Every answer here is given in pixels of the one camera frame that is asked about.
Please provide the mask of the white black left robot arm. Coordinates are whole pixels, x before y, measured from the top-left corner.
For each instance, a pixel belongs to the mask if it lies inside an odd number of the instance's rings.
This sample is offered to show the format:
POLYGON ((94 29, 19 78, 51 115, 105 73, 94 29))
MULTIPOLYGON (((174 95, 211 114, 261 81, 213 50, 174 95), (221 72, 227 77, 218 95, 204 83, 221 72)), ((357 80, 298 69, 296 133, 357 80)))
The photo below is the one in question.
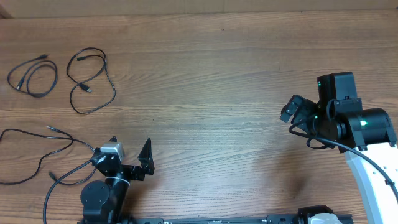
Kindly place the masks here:
POLYGON ((151 143, 148 138, 139 153, 139 166, 123 164, 124 148, 116 137, 95 149, 90 161, 105 179, 92 181, 81 191, 81 223, 135 223, 131 215, 122 214, 122 209, 131 182, 143 181, 155 171, 151 143))

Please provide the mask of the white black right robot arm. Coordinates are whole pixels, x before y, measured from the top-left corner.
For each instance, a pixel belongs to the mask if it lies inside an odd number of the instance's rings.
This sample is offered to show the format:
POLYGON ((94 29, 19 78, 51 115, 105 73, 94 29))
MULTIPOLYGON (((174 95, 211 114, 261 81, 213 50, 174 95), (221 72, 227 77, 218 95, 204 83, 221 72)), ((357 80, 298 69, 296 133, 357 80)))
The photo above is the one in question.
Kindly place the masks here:
POLYGON ((280 119, 289 132, 337 147, 358 185, 369 223, 397 223, 397 135, 382 108, 364 109, 352 72, 317 78, 319 101, 293 95, 280 119))

